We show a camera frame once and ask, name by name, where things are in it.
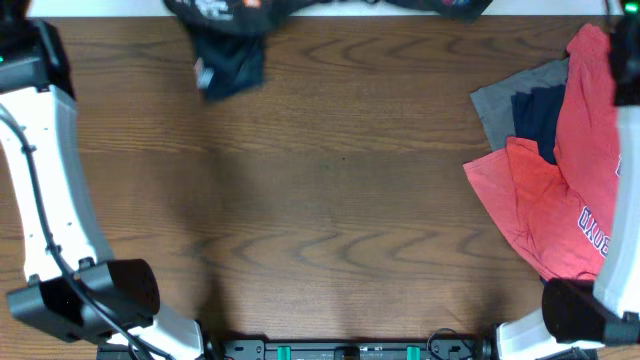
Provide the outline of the black orange-patterned jersey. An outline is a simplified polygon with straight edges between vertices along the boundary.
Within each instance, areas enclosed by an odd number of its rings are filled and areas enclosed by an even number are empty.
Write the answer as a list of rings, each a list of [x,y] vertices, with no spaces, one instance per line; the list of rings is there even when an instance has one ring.
[[[264,83],[266,38],[294,13],[324,0],[165,0],[194,52],[196,87],[207,102]]]

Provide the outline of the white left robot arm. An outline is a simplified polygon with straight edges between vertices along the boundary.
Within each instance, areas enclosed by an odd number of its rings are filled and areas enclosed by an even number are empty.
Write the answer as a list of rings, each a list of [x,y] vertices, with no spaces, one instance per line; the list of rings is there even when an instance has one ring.
[[[114,359],[207,359],[200,324],[160,299],[149,264],[120,260],[92,209],[77,151],[77,104],[57,29],[25,1],[1,5],[1,146],[24,232],[20,322]]]

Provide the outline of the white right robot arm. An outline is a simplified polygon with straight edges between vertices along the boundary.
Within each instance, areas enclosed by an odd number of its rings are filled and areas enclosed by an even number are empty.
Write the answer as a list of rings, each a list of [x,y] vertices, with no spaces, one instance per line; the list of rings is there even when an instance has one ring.
[[[540,309],[496,328],[495,359],[558,359],[639,342],[639,4],[608,32],[570,42],[554,154],[585,206],[576,220],[598,251],[593,280],[552,278]]]

